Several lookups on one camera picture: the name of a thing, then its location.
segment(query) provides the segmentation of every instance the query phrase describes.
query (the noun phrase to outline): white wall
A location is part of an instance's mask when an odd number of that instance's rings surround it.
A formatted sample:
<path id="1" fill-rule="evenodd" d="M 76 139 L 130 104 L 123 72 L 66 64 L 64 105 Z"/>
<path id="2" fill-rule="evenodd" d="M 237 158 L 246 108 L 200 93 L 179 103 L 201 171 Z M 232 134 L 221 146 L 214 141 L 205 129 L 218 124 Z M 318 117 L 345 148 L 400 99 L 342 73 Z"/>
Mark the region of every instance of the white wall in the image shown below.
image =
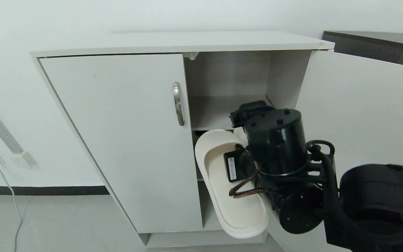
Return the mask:
<path id="1" fill-rule="evenodd" d="M 403 32 L 403 1 L 0 0 L 0 119 L 39 166 L 7 168 L 14 186 L 102 185 L 29 57 L 92 32 L 279 29 Z M 0 140 L 0 153 L 9 151 Z"/>

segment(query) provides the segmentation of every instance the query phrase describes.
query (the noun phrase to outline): gray floor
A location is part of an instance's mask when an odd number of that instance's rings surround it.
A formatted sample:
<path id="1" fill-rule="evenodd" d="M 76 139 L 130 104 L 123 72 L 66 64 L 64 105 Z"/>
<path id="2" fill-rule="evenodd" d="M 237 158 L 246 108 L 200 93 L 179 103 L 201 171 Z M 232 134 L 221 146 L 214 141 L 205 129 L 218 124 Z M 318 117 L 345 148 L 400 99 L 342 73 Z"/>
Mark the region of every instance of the gray floor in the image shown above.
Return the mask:
<path id="1" fill-rule="evenodd" d="M 269 236 L 265 244 L 146 250 L 111 196 L 16 196 L 23 225 L 18 252 L 226 251 L 282 252 Z M 11 196 L 0 196 L 0 252 L 12 252 L 18 216 Z"/>

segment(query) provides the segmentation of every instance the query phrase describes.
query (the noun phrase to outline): cabinet door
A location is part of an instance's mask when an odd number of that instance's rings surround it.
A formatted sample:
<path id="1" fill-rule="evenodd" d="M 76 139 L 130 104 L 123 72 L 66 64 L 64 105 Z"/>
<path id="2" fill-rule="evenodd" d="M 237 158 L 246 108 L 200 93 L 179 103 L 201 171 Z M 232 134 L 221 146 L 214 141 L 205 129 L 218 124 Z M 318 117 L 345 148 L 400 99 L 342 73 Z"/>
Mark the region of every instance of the cabinet door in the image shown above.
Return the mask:
<path id="1" fill-rule="evenodd" d="M 138 233 L 201 229 L 182 55 L 40 62 Z M 181 89 L 183 126 L 174 82 Z"/>
<path id="2" fill-rule="evenodd" d="M 338 182 L 355 166 L 403 164 L 403 65 L 313 51 L 296 109 L 307 141 L 335 146 Z M 295 235 L 271 218 L 268 232 L 288 252 L 348 251 L 326 243 L 323 223 Z"/>

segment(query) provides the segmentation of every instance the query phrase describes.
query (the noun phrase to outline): label sticker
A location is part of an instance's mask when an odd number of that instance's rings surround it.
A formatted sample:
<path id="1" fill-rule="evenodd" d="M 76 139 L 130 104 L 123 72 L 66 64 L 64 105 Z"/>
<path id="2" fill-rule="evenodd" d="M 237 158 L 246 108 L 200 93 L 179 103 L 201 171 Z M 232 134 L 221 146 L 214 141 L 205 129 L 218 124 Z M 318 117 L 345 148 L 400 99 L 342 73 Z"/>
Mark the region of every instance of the label sticker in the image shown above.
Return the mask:
<path id="1" fill-rule="evenodd" d="M 228 168 L 230 171 L 230 180 L 236 179 L 237 175 L 235 174 L 235 163 L 233 157 L 228 158 Z"/>

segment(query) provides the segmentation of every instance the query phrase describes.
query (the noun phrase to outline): dark gray cabinet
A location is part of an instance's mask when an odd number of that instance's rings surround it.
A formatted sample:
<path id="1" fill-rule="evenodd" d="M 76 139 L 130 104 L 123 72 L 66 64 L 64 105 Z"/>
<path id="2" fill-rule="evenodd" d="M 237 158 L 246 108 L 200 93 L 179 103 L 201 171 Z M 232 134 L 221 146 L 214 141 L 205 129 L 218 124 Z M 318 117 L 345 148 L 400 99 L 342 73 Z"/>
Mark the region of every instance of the dark gray cabinet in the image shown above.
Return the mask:
<path id="1" fill-rule="evenodd" d="M 403 64 L 403 33 L 325 31 L 323 40 L 335 42 L 336 53 Z"/>

